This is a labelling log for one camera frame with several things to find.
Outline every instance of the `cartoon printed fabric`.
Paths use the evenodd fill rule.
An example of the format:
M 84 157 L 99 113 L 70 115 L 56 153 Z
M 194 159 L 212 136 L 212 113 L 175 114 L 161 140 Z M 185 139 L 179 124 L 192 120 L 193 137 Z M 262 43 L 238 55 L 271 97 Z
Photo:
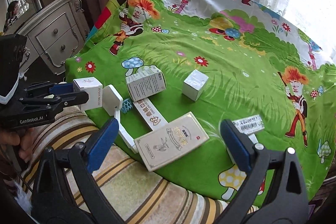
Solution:
M 110 0 L 83 50 L 66 61 L 67 81 L 94 76 L 127 99 L 126 76 L 162 70 L 167 89 L 151 102 L 168 122 L 192 111 L 210 139 L 157 173 L 214 199 L 231 200 L 246 178 L 230 160 L 219 123 L 259 114 L 265 130 L 258 141 L 273 150 L 295 148 L 311 199 L 335 152 L 336 67 L 318 44 L 252 0 Z M 209 77 L 196 102 L 181 93 L 194 69 Z M 121 115 L 125 129 L 134 138 L 148 133 L 137 110 L 128 110 Z M 87 114 L 99 127 L 109 118 L 102 108 Z M 119 136 L 116 144 L 141 161 Z

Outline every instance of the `dresser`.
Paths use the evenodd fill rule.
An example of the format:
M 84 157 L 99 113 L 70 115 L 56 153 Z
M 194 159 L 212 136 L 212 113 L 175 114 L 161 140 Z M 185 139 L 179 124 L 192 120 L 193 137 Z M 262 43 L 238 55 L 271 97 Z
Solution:
M 55 0 L 29 18 L 15 33 L 27 37 L 20 72 L 41 57 L 55 75 L 65 72 L 65 60 L 84 45 L 89 32 L 81 0 Z

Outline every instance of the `red fabric patch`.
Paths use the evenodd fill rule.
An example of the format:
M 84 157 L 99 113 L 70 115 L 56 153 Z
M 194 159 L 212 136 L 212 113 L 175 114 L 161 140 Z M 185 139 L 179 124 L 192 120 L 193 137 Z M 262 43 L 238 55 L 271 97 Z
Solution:
M 102 25 L 107 21 L 107 19 L 111 16 L 111 12 L 110 10 L 105 7 L 103 9 L 103 11 L 101 12 L 100 16 L 98 17 L 96 23 L 95 23 L 95 27 L 97 29 L 100 29 L 100 27 L 102 27 Z

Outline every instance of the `striped fabric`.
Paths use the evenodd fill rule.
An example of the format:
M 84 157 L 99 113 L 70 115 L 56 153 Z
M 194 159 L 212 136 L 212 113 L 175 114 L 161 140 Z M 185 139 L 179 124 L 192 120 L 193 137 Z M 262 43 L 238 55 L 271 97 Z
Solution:
M 33 187 L 38 163 L 47 145 L 55 149 L 70 148 L 78 141 L 85 142 L 97 130 L 77 107 L 65 108 L 56 117 L 56 122 L 34 132 L 33 160 L 23 173 L 25 181 Z M 66 174 L 76 203 L 89 211 L 72 172 L 69 170 Z M 209 224 L 227 206 L 224 201 L 192 193 L 154 172 L 148 172 L 115 145 L 100 169 L 92 175 L 110 204 L 129 224 Z M 252 206 L 249 213 L 257 209 Z

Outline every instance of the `orange hair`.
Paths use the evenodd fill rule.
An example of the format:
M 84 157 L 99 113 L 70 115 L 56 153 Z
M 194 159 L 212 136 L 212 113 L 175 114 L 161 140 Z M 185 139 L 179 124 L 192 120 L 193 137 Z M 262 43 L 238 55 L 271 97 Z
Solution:
M 282 79 L 285 83 L 293 82 L 293 81 L 298 81 L 304 85 L 307 85 L 309 80 L 306 75 L 303 75 L 300 73 L 298 68 L 288 66 L 285 68 L 285 72 L 282 76 Z
M 154 8 L 154 4 L 151 0 L 128 0 L 128 5 L 135 7 L 141 7 L 145 9 L 154 19 L 159 19 L 160 13 Z

